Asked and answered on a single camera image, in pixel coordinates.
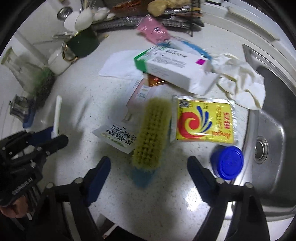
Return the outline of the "person's left hand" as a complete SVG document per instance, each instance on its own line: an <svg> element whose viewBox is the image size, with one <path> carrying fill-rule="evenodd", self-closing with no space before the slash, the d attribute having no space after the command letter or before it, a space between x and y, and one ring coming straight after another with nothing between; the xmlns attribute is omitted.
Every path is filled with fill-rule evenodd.
<svg viewBox="0 0 296 241"><path fill-rule="evenodd" d="M17 199L12 205L2 207L1 213L9 218L21 218L26 215L29 210L27 197L22 196Z"/></svg>

